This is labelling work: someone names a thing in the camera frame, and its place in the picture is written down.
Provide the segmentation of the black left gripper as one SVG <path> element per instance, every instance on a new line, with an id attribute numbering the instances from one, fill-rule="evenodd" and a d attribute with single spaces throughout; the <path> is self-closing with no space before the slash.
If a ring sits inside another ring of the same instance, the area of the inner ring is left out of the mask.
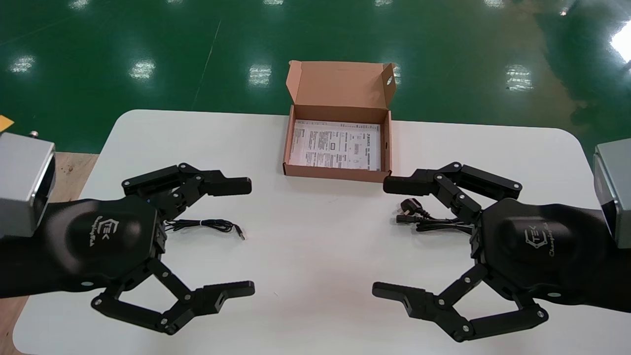
<path id="1" fill-rule="evenodd" d="M 125 179 L 119 200 L 83 199 L 50 204 L 41 221 L 50 260 L 49 292 L 104 291 L 92 301 L 103 316 L 174 335 L 195 317 L 219 313 L 225 301 L 255 293 L 252 281 L 190 290 L 159 258 L 166 250 L 162 220 L 175 220 L 203 196 L 248 195 L 247 177 L 228 178 L 187 163 Z M 156 312 L 120 301 L 123 292 L 157 278 L 176 302 Z"/>

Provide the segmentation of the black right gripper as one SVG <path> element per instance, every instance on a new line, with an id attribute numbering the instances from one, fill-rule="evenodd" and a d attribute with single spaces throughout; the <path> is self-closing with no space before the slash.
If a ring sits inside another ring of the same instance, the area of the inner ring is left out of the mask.
<path id="1" fill-rule="evenodd" d="M 466 190 L 499 202 L 482 211 Z M 417 169 L 409 177 L 387 176 L 384 191 L 433 195 L 462 222 L 476 221 L 471 256 L 477 264 L 440 294 L 383 282 L 372 285 L 375 297 L 401 302 L 408 317 L 435 323 L 456 342 L 541 325 L 549 315 L 532 297 L 586 304 L 588 282 L 608 252 L 609 229 L 601 211 L 523 204 L 516 200 L 520 183 L 459 162 L 437 170 Z M 518 310 L 467 320 L 455 304 L 490 278 Z"/>

